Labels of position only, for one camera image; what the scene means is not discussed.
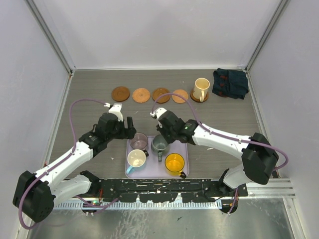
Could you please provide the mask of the woven rattan coaster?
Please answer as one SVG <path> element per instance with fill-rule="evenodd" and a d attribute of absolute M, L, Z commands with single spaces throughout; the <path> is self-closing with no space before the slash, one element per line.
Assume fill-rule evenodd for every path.
<path fill-rule="evenodd" d="M 146 88 L 138 88 L 134 90 L 132 98 L 137 103 L 145 103 L 150 99 L 150 92 Z"/>
<path fill-rule="evenodd" d="M 172 99 L 178 104 L 183 104 L 188 100 L 188 93 L 183 89 L 177 89 L 173 92 Z"/>

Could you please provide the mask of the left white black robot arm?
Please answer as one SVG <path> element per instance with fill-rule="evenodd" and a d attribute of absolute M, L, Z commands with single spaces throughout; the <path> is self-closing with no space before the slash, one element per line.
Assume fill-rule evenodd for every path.
<path fill-rule="evenodd" d="M 43 221 L 55 205 L 77 195 L 97 196 L 99 179 L 92 173 L 83 172 L 69 181 L 65 177 L 105 150 L 113 139 L 132 139 L 136 132 L 132 117 L 119 121 L 116 114 L 104 113 L 92 130 L 83 134 L 64 155 L 34 173 L 23 172 L 12 202 L 18 208 L 20 224 L 28 227 L 23 215 L 35 223 Z"/>

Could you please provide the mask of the purple glass cup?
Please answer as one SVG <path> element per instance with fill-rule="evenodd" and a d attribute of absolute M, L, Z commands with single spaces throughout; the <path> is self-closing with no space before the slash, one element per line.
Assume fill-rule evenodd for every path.
<path fill-rule="evenodd" d="M 137 132 L 133 139 L 130 139 L 130 146 L 132 149 L 139 149 L 144 152 L 146 157 L 149 156 L 149 153 L 147 151 L 148 148 L 148 137 L 140 132 Z"/>

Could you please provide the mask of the grey ceramic mug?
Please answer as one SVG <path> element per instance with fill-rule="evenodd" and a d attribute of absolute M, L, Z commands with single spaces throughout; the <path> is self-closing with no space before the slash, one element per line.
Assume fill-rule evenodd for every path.
<path fill-rule="evenodd" d="M 162 158 L 170 150 L 170 144 L 165 140 L 162 135 L 157 135 L 154 137 L 151 143 L 152 152 L 157 155 L 158 162 L 162 162 Z"/>

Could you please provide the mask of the cream yellow mug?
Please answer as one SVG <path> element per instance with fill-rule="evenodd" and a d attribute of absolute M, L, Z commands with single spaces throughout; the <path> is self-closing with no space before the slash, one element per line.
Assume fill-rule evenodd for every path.
<path fill-rule="evenodd" d="M 206 78 L 198 78 L 195 80 L 193 95 L 202 102 L 208 93 L 210 82 Z"/>

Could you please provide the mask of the dark wooden coaster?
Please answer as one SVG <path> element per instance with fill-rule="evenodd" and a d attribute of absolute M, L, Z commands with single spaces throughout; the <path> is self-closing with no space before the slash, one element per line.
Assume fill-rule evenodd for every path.
<path fill-rule="evenodd" d="M 130 90 L 124 86 L 118 86 L 112 90 L 112 99 L 116 102 L 126 101 L 130 96 Z"/>
<path fill-rule="evenodd" d="M 208 100 L 208 98 L 209 98 L 209 93 L 206 94 L 206 96 L 205 96 L 205 98 L 204 98 L 204 100 L 203 100 L 202 102 L 200 101 L 200 99 L 196 98 L 196 97 L 193 95 L 193 90 L 191 90 L 191 92 L 190 92 L 190 97 L 191 97 L 191 99 L 192 99 L 193 101 L 195 101 L 195 102 L 203 103 L 203 102 L 205 102 L 205 101 Z"/>
<path fill-rule="evenodd" d="M 167 88 L 156 88 L 152 93 L 152 99 L 159 104 L 164 104 L 170 100 L 170 95 L 161 96 L 168 93 L 169 90 Z"/>

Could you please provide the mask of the yellow glass mug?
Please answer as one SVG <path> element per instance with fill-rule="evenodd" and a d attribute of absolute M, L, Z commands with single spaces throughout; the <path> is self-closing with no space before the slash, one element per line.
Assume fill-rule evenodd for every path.
<path fill-rule="evenodd" d="M 185 166 L 184 158 L 178 153 L 169 154 L 165 159 L 165 168 L 169 175 L 173 177 L 186 178 L 186 174 L 183 171 Z"/>

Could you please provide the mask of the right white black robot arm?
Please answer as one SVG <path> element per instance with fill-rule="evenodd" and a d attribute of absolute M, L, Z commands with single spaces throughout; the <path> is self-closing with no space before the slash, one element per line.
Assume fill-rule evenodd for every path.
<path fill-rule="evenodd" d="M 179 141 L 207 146 L 241 160 L 235 168 L 226 169 L 218 181 L 218 189 L 230 196 L 239 186 L 254 182 L 266 185 L 279 160 L 278 154 L 260 133 L 235 135 L 200 124 L 194 119 L 183 121 L 173 112 L 158 108 L 151 117 L 158 121 L 157 131 L 168 143 Z"/>

